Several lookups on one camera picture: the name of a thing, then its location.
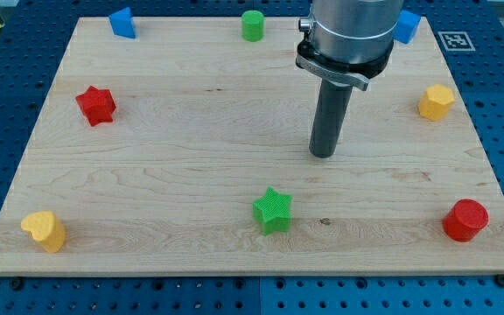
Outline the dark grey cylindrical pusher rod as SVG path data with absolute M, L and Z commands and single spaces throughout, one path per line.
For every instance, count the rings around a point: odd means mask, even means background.
M 340 137 L 353 88 L 322 80 L 312 125 L 309 150 L 317 158 L 329 158 Z

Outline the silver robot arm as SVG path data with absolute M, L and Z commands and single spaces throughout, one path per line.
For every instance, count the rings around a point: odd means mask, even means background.
M 313 0 L 298 20 L 296 65 L 321 79 L 309 144 L 315 157 L 333 155 L 353 90 L 367 90 L 388 64 L 402 7 L 402 0 Z

